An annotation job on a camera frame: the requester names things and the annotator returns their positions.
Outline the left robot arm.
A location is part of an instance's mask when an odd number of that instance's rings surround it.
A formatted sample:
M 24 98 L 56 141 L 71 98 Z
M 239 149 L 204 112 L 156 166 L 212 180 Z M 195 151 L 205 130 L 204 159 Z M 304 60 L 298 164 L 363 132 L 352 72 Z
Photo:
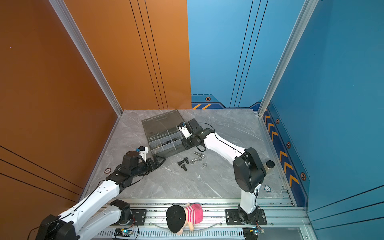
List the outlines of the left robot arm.
M 132 224 L 130 204 L 116 197 L 158 169 L 166 158 L 147 158 L 139 149 L 127 152 L 123 161 L 87 197 L 58 216 L 47 216 L 38 227 L 38 240 L 90 240 L 112 224 Z

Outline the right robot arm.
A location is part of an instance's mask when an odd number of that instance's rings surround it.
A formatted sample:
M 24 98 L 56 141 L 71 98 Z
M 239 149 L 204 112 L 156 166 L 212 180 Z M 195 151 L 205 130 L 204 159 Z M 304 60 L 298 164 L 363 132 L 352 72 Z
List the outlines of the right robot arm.
M 238 216 L 244 225 L 257 223 L 262 209 L 258 204 L 258 196 L 267 169 L 258 152 L 250 147 L 238 147 L 221 138 L 211 125 L 203 128 L 196 119 L 182 122 L 178 126 L 183 135 L 182 144 L 186 150 L 199 146 L 212 150 L 232 164 L 235 181 L 241 188 L 241 200 L 238 205 Z

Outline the grey plastic organizer box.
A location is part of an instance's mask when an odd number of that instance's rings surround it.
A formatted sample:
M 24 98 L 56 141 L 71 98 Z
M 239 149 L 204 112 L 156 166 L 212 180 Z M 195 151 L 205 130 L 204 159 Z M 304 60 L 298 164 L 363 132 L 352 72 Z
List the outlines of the grey plastic organizer box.
M 142 125 L 145 131 L 149 149 L 154 156 L 169 158 L 186 149 L 182 145 L 183 134 L 179 131 L 179 124 L 185 122 L 179 111 L 163 113 L 145 120 Z M 157 145 L 167 144 L 165 147 L 156 148 Z

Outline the left circuit board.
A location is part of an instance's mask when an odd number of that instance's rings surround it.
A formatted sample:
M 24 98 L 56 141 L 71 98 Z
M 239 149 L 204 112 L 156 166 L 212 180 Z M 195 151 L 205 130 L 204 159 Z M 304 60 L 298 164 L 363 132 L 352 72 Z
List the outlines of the left circuit board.
M 135 231 L 132 229 L 127 229 L 127 228 L 115 229 L 114 238 L 118 238 L 118 237 L 130 238 L 130 237 L 134 236 L 134 233 L 135 233 Z

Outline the circuit board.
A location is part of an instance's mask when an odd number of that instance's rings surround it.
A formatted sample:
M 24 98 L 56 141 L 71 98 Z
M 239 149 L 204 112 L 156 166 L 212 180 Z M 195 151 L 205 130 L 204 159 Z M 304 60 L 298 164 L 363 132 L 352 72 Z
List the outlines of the circuit board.
M 118 237 L 130 238 L 130 237 L 134 236 L 134 233 L 135 233 L 135 231 L 132 229 L 127 229 L 127 228 L 115 229 L 114 238 L 118 238 Z
M 245 240 L 258 240 L 259 236 L 264 233 L 265 230 L 260 228 L 243 228 Z

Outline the round floor marker right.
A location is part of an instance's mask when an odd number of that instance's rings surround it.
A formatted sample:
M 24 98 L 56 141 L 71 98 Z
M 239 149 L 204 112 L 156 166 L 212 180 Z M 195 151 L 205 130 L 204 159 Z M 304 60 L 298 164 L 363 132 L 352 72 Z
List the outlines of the round floor marker right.
M 269 193 L 269 192 L 271 191 L 271 188 L 270 188 L 270 186 L 264 186 L 264 190 L 265 190 L 267 193 Z

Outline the right circuit board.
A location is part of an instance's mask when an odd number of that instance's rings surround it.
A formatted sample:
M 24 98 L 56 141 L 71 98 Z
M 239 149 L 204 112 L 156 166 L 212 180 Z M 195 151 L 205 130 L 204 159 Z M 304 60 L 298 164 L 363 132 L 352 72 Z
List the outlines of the right circuit board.
M 265 230 L 260 228 L 243 228 L 245 240 L 258 240 L 259 236 L 264 233 Z

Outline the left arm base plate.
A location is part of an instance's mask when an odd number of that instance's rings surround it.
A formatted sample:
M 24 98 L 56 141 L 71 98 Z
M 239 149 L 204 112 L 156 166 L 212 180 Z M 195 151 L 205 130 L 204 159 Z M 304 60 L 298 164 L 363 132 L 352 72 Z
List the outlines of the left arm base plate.
M 119 221 L 120 226 L 143 226 L 146 221 L 146 209 L 133 209 L 122 211 Z

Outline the aluminium rail frame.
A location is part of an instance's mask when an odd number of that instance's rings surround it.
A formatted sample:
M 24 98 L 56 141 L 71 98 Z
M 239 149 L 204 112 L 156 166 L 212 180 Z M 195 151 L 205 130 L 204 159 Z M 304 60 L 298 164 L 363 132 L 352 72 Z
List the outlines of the aluminium rail frame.
M 128 226 L 150 224 L 175 235 L 185 233 L 185 228 L 195 232 L 197 225 L 208 228 L 224 224 L 254 228 L 261 232 L 266 227 L 300 228 L 307 230 L 307 236 L 317 239 L 307 213 L 299 207 L 271 207 L 262 209 L 257 202 L 248 214 L 241 208 L 239 199 L 118 199 L 97 200 L 90 195 L 69 210 L 60 214 L 59 219 L 69 224 L 70 238 L 90 240 L 105 228 L 126 222 Z

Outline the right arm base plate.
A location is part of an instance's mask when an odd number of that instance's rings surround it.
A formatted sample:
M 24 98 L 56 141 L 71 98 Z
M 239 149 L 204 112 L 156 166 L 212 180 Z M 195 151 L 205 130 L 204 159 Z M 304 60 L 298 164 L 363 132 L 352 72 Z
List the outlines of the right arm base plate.
M 228 226 L 235 225 L 267 225 L 267 217 L 261 208 L 256 208 L 251 214 L 247 214 L 242 209 L 226 209 L 226 223 Z

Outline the right aluminium corner post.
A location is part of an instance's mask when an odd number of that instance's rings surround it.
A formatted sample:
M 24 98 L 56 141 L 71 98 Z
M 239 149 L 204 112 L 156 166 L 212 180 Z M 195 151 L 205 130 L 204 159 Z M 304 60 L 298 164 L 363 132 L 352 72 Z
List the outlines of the right aluminium corner post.
M 289 36 L 287 44 L 275 69 L 275 72 L 271 78 L 271 81 L 267 87 L 263 100 L 258 110 L 258 116 L 263 117 L 268 105 L 270 104 L 272 97 L 284 75 L 284 72 L 297 48 L 297 45 L 313 15 L 313 12 L 318 4 L 319 0 L 306 0 L 302 6 L 299 16 L 295 22 L 292 32 Z

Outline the aluminium corner post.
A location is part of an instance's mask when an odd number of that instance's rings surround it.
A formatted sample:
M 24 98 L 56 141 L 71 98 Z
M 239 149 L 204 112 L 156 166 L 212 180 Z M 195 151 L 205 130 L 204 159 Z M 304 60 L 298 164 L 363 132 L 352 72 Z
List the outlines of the aluminium corner post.
M 87 64 L 89 70 L 93 74 L 101 90 L 105 94 L 111 107 L 120 118 L 123 114 L 123 109 L 117 100 L 112 88 L 110 87 L 105 75 L 103 74 L 99 64 L 97 63 L 91 49 L 89 48 L 85 38 L 83 37 L 79 27 L 72 17 L 66 3 L 63 0 L 49 0 L 55 13 L 59 17 L 61 23 L 65 27 L 71 40 L 75 44 L 77 50 L 81 54 L 83 60 Z
M 297 45 L 313 15 L 313 12 L 318 4 L 319 0 L 306 0 L 302 6 L 299 16 L 295 22 L 292 32 L 289 36 L 287 44 L 275 69 L 275 72 L 271 78 L 271 81 L 267 87 L 263 100 L 258 110 L 258 116 L 263 117 L 268 105 L 270 104 L 272 97 L 284 75 L 284 72 L 297 48 Z

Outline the left aluminium corner post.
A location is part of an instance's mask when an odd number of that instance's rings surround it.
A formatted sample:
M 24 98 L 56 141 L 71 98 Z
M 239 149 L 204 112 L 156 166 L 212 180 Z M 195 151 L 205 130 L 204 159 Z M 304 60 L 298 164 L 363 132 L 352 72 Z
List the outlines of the left aluminium corner post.
M 71 40 L 75 44 L 77 50 L 81 54 L 83 60 L 87 64 L 89 70 L 93 74 L 101 90 L 105 94 L 111 107 L 120 118 L 123 114 L 123 109 L 117 100 L 112 88 L 110 87 L 105 75 L 103 74 L 99 64 L 97 63 L 91 49 L 89 48 L 85 38 L 83 37 L 79 27 L 72 17 L 66 3 L 63 0 L 49 0 L 55 13 L 59 17 L 61 23 L 65 27 Z

